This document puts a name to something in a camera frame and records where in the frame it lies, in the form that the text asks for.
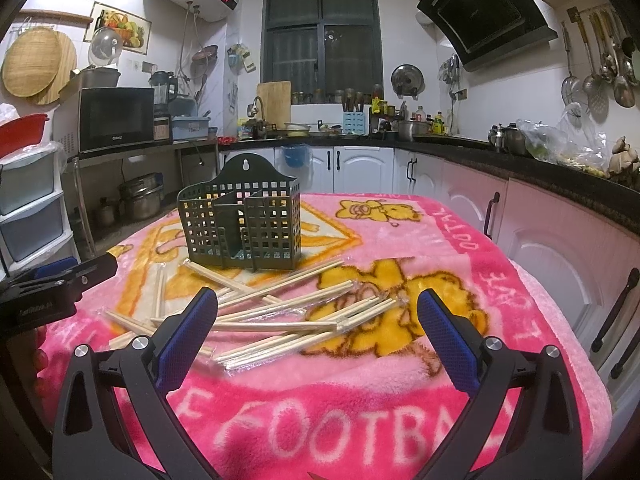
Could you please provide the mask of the dark green utensil basket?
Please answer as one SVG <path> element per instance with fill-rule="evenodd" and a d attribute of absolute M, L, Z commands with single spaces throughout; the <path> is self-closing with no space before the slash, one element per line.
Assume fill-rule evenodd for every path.
<path fill-rule="evenodd" d="M 201 266 L 291 271 L 302 258 L 298 181 L 262 156 L 234 156 L 216 178 L 186 186 L 177 210 Z"/>

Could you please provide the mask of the white plastic drawer unit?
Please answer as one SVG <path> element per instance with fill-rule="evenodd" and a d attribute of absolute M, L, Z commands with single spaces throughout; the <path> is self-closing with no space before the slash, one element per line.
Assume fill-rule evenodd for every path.
<path fill-rule="evenodd" d="M 66 210 L 61 144 L 29 145 L 1 159 L 1 267 L 17 276 L 35 266 L 79 257 Z"/>

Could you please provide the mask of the wooden chopstick pair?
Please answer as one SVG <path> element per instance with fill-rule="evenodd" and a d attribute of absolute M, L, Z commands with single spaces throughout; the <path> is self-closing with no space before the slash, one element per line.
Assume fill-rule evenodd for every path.
<path fill-rule="evenodd" d="M 218 316 L 217 320 L 221 322 L 241 322 L 250 320 L 251 318 L 263 318 L 270 314 L 276 314 L 282 311 L 291 310 L 298 307 L 313 307 L 321 304 L 323 300 L 333 300 L 339 296 L 346 294 L 356 285 L 353 280 L 347 280 L 327 288 L 318 289 L 309 294 L 275 302 L 274 304 L 266 304 L 261 307 L 254 307 L 248 310 L 223 314 Z"/>

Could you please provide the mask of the hanging ladle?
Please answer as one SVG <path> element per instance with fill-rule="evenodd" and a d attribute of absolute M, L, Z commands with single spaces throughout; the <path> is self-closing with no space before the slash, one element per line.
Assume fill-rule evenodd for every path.
<path fill-rule="evenodd" d="M 626 79 L 625 74 L 622 71 L 620 65 L 620 56 L 618 55 L 618 47 L 616 44 L 615 30 L 611 15 L 607 10 L 601 11 L 603 26 L 608 36 L 608 43 L 610 44 L 611 55 L 614 61 L 615 77 L 613 81 L 613 94 L 615 102 L 621 107 L 631 108 L 636 105 L 636 99 L 634 98 L 634 90 L 632 90 L 629 81 Z"/>

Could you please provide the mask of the blue hanging bag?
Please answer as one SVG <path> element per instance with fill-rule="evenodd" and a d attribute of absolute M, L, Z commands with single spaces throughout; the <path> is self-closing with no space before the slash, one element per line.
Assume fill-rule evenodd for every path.
<path fill-rule="evenodd" d="M 284 146 L 282 157 L 288 168 L 303 168 L 308 164 L 308 146 L 304 144 Z"/>

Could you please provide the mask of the white base cabinets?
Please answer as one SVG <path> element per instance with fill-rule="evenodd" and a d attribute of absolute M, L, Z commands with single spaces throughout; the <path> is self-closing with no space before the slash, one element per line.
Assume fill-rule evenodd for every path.
<path fill-rule="evenodd" d="M 639 401 L 639 194 L 532 158 L 436 144 L 258 148 L 305 192 L 431 197 L 491 237 L 547 289 L 612 396 Z M 591 349 L 600 340 L 600 350 Z"/>

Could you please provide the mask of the red plastic basin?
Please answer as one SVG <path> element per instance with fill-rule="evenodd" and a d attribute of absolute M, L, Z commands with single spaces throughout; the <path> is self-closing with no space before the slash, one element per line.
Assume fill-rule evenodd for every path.
<path fill-rule="evenodd" d="M 41 142 L 44 125 L 49 120 L 47 114 L 31 114 L 10 122 L 0 127 L 0 157 L 9 155 L 15 151 L 36 145 Z"/>

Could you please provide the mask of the black blender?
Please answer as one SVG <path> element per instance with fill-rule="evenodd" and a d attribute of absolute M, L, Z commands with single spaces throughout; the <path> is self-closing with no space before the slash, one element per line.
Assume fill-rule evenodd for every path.
<path fill-rule="evenodd" d="M 171 141 L 171 114 L 169 103 L 175 99 L 178 92 L 178 82 L 173 72 L 157 70 L 149 78 L 149 85 L 154 92 L 154 126 L 153 139 L 155 142 Z"/>

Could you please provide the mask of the hanging pot lid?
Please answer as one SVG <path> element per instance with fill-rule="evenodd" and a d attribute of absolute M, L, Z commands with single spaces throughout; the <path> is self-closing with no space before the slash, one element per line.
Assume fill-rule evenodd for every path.
<path fill-rule="evenodd" d="M 398 98 L 408 96 L 416 100 L 425 88 L 422 72 L 412 64 L 398 65 L 390 76 L 390 82 Z"/>

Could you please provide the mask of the blue knife block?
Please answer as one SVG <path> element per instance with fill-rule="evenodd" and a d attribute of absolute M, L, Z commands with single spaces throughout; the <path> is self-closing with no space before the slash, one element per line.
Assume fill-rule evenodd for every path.
<path fill-rule="evenodd" d="M 365 112 L 344 112 L 342 130 L 347 134 L 364 136 L 368 133 L 367 114 Z"/>

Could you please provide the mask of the hanging skimmer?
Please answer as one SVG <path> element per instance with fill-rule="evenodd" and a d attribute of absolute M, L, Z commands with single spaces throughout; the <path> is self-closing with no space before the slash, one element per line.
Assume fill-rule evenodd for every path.
<path fill-rule="evenodd" d="M 563 103 L 566 106 L 569 106 L 571 102 L 577 101 L 578 93 L 580 90 L 582 90 L 582 83 L 573 74 L 572 50 L 570 50 L 570 35 L 568 34 L 568 30 L 564 22 L 561 23 L 561 27 L 567 66 L 567 76 L 563 79 L 561 84 L 561 96 Z"/>

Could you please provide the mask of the round bamboo tray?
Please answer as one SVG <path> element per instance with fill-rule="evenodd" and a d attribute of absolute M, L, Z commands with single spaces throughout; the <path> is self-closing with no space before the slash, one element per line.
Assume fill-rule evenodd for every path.
<path fill-rule="evenodd" d="M 17 98 L 35 96 L 55 78 L 61 56 L 54 30 L 34 27 L 23 32 L 6 52 L 1 69 L 4 88 Z"/>

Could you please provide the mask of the blue plastic box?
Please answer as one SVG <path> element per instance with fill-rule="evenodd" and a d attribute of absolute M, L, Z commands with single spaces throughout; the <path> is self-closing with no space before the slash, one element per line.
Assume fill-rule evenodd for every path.
<path fill-rule="evenodd" d="M 175 142 L 208 138 L 208 117 L 174 116 L 170 123 L 172 140 Z"/>

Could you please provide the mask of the steel kettle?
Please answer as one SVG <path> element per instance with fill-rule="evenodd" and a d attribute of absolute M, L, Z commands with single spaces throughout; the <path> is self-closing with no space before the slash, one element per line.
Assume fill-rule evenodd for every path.
<path fill-rule="evenodd" d="M 498 153 L 515 156 L 528 155 L 524 133 L 516 126 L 515 122 L 506 126 L 493 125 L 488 131 L 488 141 Z"/>

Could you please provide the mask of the wooden chopstick bundle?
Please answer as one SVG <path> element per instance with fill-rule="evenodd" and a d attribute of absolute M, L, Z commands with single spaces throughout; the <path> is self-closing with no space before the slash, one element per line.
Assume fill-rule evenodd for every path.
<path fill-rule="evenodd" d="M 400 302 L 395 298 L 369 297 L 357 301 L 356 304 L 352 304 L 350 307 L 330 314 L 326 321 L 336 323 L 334 330 L 276 336 L 272 341 L 258 341 L 256 344 L 237 348 L 226 356 L 222 354 L 213 356 L 212 361 L 221 366 L 226 372 L 245 370 L 254 365 L 270 362 L 280 358 L 280 356 L 305 350 L 316 344 L 323 344 L 337 336 L 345 335 L 399 305 Z"/>

